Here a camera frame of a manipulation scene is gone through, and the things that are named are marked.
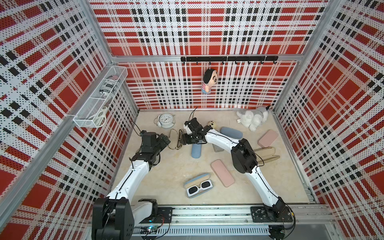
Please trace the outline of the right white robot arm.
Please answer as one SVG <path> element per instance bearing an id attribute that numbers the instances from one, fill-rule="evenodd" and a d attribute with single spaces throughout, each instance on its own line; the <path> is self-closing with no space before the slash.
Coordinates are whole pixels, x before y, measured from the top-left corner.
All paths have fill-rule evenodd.
<path id="1" fill-rule="evenodd" d="M 286 203 L 263 176 L 258 163 L 259 156 L 253 151 L 248 140 L 230 138 L 210 126 L 202 126 L 196 118 L 186 121 L 183 128 L 186 133 L 181 137 L 180 143 L 182 145 L 193 145 L 202 141 L 224 149 L 231 154 L 235 169 L 239 173 L 246 175 L 253 184 L 262 199 L 265 209 L 275 215 L 285 210 Z"/>

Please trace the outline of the small pink glasses case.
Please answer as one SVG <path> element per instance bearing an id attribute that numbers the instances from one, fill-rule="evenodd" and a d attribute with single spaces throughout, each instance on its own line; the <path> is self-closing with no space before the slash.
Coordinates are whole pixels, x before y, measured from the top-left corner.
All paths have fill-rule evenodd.
<path id="1" fill-rule="evenodd" d="M 258 145 L 267 148 L 278 138 L 279 134 L 273 130 L 268 130 L 259 140 Z"/>

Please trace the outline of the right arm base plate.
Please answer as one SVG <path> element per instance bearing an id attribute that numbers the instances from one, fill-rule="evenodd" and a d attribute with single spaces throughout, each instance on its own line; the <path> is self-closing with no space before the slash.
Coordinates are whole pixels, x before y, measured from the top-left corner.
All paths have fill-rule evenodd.
<path id="1" fill-rule="evenodd" d="M 251 217 L 254 223 L 293 223 L 293 216 L 288 207 L 284 207 L 280 214 L 264 207 L 251 207 Z"/>

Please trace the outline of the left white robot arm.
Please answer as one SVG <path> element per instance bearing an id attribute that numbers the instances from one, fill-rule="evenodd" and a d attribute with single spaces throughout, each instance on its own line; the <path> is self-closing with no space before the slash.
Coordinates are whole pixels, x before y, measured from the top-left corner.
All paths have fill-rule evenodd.
<path id="1" fill-rule="evenodd" d="M 164 134 L 141 131 L 142 143 L 139 151 L 130 158 L 131 166 L 118 185 L 104 198 L 93 205 L 93 240 L 129 240 L 137 224 L 158 215 L 157 201 L 140 200 L 135 206 L 131 201 L 144 177 L 157 165 L 157 158 L 169 144 Z"/>

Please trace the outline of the beige case with dark glasses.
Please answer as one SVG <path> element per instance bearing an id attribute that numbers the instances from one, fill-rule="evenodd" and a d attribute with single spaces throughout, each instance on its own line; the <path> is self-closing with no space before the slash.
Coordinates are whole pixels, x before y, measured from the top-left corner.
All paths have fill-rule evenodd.
<path id="1" fill-rule="evenodd" d="M 171 129 L 169 132 L 169 140 L 171 141 L 168 145 L 168 148 L 170 150 L 180 150 L 182 148 L 181 144 L 181 138 L 182 138 L 183 131 L 182 130 L 176 130 Z"/>

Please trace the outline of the blue case with pink glasses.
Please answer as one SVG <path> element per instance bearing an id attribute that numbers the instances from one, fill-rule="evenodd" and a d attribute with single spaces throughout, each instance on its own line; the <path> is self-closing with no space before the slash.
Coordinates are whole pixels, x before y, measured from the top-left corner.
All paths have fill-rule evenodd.
<path id="1" fill-rule="evenodd" d="M 233 139 L 240 140 L 243 138 L 243 133 L 241 131 L 229 127 L 221 127 L 220 133 Z"/>

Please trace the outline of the teal-lined glasses case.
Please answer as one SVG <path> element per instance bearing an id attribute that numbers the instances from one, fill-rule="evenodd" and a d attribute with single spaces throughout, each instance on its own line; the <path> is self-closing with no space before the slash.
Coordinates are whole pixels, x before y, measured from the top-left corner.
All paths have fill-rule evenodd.
<path id="1" fill-rule="evenodd" d="M 224 151 L 224 149 L 222 149 L 219 146 L 214 145 L 214 144 L 213 144 L 213 149 L 214 149 L 215 153 L 219 153 L 219 152 L 223 152 Z"/>

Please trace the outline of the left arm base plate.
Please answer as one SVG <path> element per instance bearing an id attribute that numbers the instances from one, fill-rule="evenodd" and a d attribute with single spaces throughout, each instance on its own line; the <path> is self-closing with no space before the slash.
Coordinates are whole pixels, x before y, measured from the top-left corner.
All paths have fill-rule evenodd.
<path id="1" fill-rule="evenodd" d="M 172 207 L 158 207 L 157 213 L 142 220 L 141 224 L 168 224 L 172 221 L 173 210 Z"/>

